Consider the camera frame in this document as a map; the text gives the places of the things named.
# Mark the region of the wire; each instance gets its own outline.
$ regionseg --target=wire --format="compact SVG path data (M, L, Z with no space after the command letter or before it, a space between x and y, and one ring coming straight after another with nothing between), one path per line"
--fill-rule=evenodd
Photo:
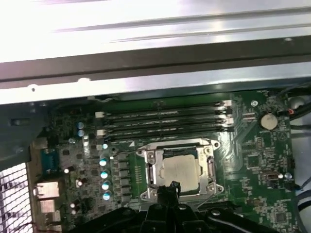
M311 130L311 125L291 125L292 130Z
M300 205L298 206L298 210L299 210L299 211L303 211L304 209L306 209L306 208L308 208L308 207L310 207L310 206L311 206L311 200L306 201L306 202L300 204Z
M293 198L293 204L294 204L293 211L294 211L294 214L296 216L298 226L301 229L302 233L308 233L308 231L302 222L300 212L299 212L299 208L298 208L298 204L299 204L299 201L301 201L302 199L308 198L308 197L311 197L311 190L307 190L307 191L305 191L305 192L303 192L303 193L301 193L301 194L299 194Z
M104 100L100 100L100 99L95 98L94 96L88 97L87 99L88 100L98 101L98 102L101 102L101 103L107 103L107 102L113 100L113 98L106 98Z
M305 83L299 83L299 84L296 84L296 85L289 86L289 87L283 89L282 91L280 91L279 93L277 93L276 97L280 97L280 96L290 92L291 90L294 90L296 88L303 87L303 86L306 86L306 85L310 85L310 84L311 84L311 81L308 81L308 82L305 82Z
M311 113L311 102L301 105L298 108L294 109L295 114L290 115L290 120L295 120L305 116L308 113Z
M311 182L311 176L306 180L304 181L304 183L301 185L301 189L303 189L304 187L307 186L307 184L309 184Z

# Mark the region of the perforated metal panel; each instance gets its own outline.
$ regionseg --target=perforated metal panel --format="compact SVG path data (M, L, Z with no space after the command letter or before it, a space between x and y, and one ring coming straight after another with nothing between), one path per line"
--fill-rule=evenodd
M0 232L32 233L26 164L0 172Z

